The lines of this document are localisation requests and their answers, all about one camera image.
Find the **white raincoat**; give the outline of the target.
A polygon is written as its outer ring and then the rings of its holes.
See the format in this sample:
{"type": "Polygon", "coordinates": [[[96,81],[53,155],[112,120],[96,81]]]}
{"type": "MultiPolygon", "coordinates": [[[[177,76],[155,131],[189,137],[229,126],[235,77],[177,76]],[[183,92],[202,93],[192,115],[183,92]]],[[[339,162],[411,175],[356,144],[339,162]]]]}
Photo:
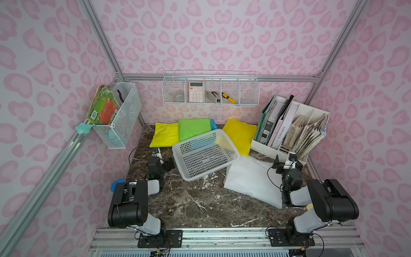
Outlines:
{"type": "Polygon", "coordinates": [[[269,162],[241,156],[229,167],[224,188],[282,209],[281,175],[269,162]]]}

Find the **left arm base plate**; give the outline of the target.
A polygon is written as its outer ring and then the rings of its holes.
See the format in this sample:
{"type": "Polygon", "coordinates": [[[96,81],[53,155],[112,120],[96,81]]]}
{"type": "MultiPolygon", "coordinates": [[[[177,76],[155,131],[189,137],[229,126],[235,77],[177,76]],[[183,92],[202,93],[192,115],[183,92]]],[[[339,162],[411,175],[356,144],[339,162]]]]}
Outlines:
{"type": "Polygon", "coordinates": [[[167,230],[158,235],[144,236],[141,234],[138,239],[138,248],[181,248],[183,240],[183,230],[167,230]]]}

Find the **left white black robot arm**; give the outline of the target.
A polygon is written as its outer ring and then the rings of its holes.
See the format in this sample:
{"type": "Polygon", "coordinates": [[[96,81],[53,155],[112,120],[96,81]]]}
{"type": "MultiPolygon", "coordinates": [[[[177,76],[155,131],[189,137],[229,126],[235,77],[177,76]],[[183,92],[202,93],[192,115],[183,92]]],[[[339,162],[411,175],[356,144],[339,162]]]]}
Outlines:
{"type": "Polygon", "coordinates": [[[164,223],[149,213],[149,196],[163,189],[165,173],[175,166],[170,158],[164,161],[158,156],[149,158],[148,178],[135,182],[119,179],[111,185],[113,193],[108,211],[111,228],[132,228],[144,237],[165,239],[164,223]]]}

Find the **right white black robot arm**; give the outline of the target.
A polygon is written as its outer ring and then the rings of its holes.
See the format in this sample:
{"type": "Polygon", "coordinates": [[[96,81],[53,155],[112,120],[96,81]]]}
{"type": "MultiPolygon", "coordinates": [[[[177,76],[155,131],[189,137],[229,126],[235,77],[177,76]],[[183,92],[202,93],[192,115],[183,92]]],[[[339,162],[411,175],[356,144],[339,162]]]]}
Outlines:
{"type": "Polygon", "coordinates": [[[312,204],[310,210],[288,221],[285,240],[290,245],[307,245],[314,231],[332,222],[346,222],[359,217],[356,202],[336,179],[309,179],[303,187],[302,171],[289,169],[281,172],[281,180],[283,204],[288,207],[312,204]]]}

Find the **green raincoat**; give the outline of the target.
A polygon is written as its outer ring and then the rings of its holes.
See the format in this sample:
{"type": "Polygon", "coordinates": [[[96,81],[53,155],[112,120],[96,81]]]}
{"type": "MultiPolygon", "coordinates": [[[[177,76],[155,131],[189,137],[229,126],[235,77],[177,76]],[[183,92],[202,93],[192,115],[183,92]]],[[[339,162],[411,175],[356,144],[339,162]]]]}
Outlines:
{"type": "Polygon", "coordinates": [[[179,141],[199,136],[211,131],[210,119],[180,119],[178,121],[179,141]]]}

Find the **white perforated plastic basket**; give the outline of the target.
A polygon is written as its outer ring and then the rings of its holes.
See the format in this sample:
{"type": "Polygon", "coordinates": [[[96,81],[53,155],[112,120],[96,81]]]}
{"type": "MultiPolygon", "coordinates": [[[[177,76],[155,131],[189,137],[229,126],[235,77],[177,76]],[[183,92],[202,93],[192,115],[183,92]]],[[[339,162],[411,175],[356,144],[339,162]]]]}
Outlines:
{"type": "Polygon", "coordinates": [[[240,154],[221,129],[179,142],[172,147],[176,167],[185,181],[193,182],[232,165],[240,154]]]}

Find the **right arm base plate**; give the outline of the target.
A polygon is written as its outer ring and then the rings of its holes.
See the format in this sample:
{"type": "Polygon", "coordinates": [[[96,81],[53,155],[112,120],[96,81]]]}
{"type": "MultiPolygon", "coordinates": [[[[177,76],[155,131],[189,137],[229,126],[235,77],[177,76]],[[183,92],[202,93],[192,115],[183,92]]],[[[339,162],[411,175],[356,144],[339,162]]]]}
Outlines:
{"type": "Polygon", "coordinates": [[[311,247],[315,242],[311,234],[288,231],[287,229],[278,229],[269,227],[265,231],[270,240],[272,247],[311,247]]]}

